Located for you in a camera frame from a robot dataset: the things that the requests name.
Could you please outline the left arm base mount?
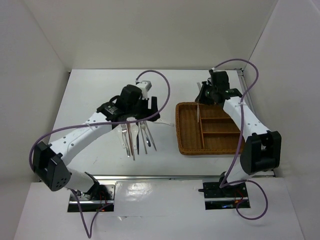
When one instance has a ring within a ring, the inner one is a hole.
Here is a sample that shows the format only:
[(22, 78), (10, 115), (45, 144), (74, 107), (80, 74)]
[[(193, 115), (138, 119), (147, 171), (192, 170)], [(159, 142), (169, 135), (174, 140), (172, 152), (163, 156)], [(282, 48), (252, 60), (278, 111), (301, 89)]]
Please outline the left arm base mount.
[(78, 190), (76, 191), (76, 196), (78, 197), (81, 209), (84, 213), (94, 213), (102, 207), (102, 212), (114, 211), (116, 183), (107, 182), (101, 185), (102, 187), (93, 197)]

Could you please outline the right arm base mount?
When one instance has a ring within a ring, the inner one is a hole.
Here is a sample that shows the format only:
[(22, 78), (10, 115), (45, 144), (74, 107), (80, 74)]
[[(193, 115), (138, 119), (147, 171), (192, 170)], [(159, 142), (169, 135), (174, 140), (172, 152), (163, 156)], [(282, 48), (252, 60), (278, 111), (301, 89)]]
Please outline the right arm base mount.
[(204, 196), (206, 210), (228, 210), (250, 208), (249, 195), (245, 183), (220, 188), (218, 182), (203, 182), (198, 192)]

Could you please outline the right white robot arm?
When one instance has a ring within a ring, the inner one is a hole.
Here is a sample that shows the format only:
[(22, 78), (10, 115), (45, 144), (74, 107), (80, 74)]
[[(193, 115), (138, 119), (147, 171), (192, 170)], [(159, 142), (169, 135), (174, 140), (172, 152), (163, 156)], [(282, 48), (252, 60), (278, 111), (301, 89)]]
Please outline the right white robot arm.
[(203, 81), (196, 102), (218, 105), (230, 116), (240, 130), (240, 141), (229, 169), (222, 174), (218, 190), (230, 196), (241, 181), (256, 173), (278, 168), (282, 137), (278, 131), (269, 130), (248, 107), (237, 88), (231, 88), (226, 71), (209, 70), (210, 77)]

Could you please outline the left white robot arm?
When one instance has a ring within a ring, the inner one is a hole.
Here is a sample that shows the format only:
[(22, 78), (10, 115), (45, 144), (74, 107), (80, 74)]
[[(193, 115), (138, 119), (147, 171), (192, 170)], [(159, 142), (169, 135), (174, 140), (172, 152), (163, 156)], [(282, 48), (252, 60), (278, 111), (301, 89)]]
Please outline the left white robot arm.
[(157, 98), (148, 98), (151, 87), (150, 81), (128, 84), (120, 95), (99, 106), (83, 127), (49, 144), (39, 142), (34, 148), (33, 171), (53, 192), (67, 188), (81, 192), (88, 200), (95, 199), (105, 191), (105, 187), (92, 174), (78, 172), (68, 165), (99, 137), (119, 125), (128, 127), (129, 118), (141, 120), (151, 117), (152, 121), (157, 120), (160, 117)]

